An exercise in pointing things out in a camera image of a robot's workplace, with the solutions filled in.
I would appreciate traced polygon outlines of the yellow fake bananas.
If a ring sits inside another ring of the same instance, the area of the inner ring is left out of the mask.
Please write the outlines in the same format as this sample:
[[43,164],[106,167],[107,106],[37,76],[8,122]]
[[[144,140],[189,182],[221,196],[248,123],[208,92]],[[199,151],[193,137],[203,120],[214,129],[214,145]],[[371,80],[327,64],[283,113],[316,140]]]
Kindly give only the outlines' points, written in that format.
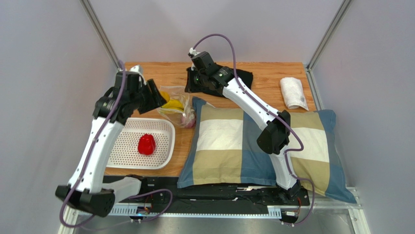
[[165,105],[162,106],[162,108],[184,111],[184,106],[180,101],[176,99],[171,99],[167,92],[160,91],[160,94],[167,102]]

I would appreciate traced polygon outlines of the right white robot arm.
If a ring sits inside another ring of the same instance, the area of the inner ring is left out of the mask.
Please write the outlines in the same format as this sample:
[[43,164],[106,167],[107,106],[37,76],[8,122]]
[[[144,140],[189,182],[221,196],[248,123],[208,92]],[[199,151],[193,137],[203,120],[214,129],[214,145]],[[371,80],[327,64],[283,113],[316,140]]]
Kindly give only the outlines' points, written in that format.
[[192,61],[190,70],[197,74],[188,76],[185,91],[216,92],[219,96],[232,100],[255,121],[261,130],[257,144],[271,158],[277,185],[286,190],[285,196],[288,199],[292,199],[300,191],[301,183],[294,174],[288,155],[290,135],[299,142],[300,150],[304,149],[304,145],[291,128],[289,112],[280,112],[261,100],[243,83],[235,69],[215,63],[208,52],[196,52],[190,48],[188,56]]

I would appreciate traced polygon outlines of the red fake fruit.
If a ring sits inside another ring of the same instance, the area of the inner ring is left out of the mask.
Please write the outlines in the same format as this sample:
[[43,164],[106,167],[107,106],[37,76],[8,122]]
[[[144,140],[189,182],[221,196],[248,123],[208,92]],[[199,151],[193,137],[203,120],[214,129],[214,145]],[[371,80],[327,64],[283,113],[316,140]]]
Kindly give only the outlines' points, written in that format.
[[142,155],[149,156],[154,153],[155,149],[156,143],[154,136],[151,134],[142,135],[137,146],[138,152]]

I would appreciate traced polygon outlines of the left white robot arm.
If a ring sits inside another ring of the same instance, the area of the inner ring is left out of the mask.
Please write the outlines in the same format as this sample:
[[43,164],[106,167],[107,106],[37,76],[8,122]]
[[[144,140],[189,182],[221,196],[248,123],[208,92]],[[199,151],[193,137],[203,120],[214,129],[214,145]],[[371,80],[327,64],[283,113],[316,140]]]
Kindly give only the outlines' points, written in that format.
[[56,188],[57,198],[76,210],[106,217],[114,204],[137,195],[143,178],[128,175],[104,183],[104,172],[114,144],[134,111],[147,113],[166,104],[153,79],[138,72],[120,71],[114,86],[95,103],[92,128],[81,160],[66,185]]

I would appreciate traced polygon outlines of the clear zip top bag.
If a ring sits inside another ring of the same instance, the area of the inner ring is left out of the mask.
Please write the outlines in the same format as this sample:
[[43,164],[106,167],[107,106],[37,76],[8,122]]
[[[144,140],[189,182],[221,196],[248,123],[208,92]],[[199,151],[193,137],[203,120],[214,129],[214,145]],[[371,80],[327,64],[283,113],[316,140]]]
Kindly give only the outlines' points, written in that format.
[[158,113],[178,127],[193,128],[196,114],[185,86],[161,86],[159,91],[167,103],[157,109]]

